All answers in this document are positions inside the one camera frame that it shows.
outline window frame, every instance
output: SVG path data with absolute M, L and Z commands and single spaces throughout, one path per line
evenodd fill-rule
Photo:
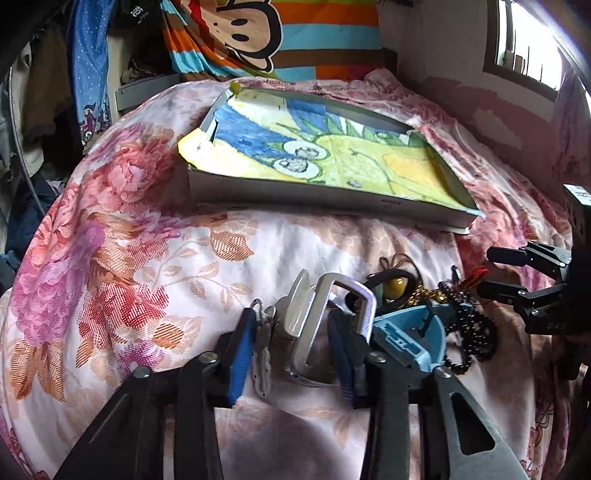
M 521 85 L 528 90 L 545 97 L 551 102 L 556 101 L 558 91 L 539 82 L 527 75 L 510 70 L 502 65 L 496 63 L 499 56 L 499 33 L 500 33 L 500 19 L 499 19 L 499 0 L 488 0 L 488 25 L 486 32 L 486 50 L 484 55 L 484 65 L 482 71 L 497 77 L 509 80 L 510 82 Z M 507 43 L 509 43 L 510 35 L 507 33 Z

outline striped blanket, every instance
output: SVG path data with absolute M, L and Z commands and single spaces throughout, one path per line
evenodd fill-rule
M 190 79 L 363 79 L 384 65 L 375 0 L 162 0 L 164 38 Z

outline floral bedsheet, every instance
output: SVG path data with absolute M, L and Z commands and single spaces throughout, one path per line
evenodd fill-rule
M 0 434 L 33 478 L 57 472 L 136 366 L 183 365 L 233 329 L 252 299 L 268 304 L 285 295 L 302 268 L 313 280 L 327 271 L 363 279 L 381 255 L 405 253 L 433 287 L 453 264 L 466 272 L 481 264 L 491 245 L 570 242 L 561 208 L 386 70 L 364 82 L 241 82 L 325 95 L 412 125 L 452 166 L 486 220 L 470 235 L 454 236 L 352 216 L 200 213 L 176 143 L 228 84 L 185 83 L 152 98 L 80 163 L 0 300 Z M 547 285 L 531 270 L 500 273 L 519 276 L 528 288 Z M 498 322 L 499 351 L 462 381 L 528 474 L 551 479 L 569 426 L 552 340 L 526 335 L 508 308 L 485 309 Z M 368 414 L 350 410 L 338 388 L 278 380 L 261 401 L 247 382 L 236 407 L 216 415 L 227 480 L 359 478 Z M 416 419 L 413 428 L 416 478 Z M 170 460 L 171 451 L 166 455 Z

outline monkey cartoon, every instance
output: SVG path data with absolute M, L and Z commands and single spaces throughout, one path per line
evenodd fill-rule
M 271 57 L 281 45 L 282 26 L 271 0 L 229 0 L 222 7 L 215 0 L 200 0 L 199 8 L 199 20 L 215 41 L 247 66 L 273 71 Z

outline metal bolt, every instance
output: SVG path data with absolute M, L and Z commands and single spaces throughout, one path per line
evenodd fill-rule
M 152 369 L 150 367 L 138 367 L 134 370 L 134 377 L 135 378 L 148 378 L 152 373 Z
M 439 378 L 451 378 L 453 375 L 447 367 L 435 367 L 433 371 Z
M 217 362 L 217 354 L 214 352 L 203 352 L 197 359 L 203 364 L 212 364 Z
M 386 356 L 380 352 L 371 352 L 368 353 L 368 360 L 375 364 L 384 364 L 386 363 Z

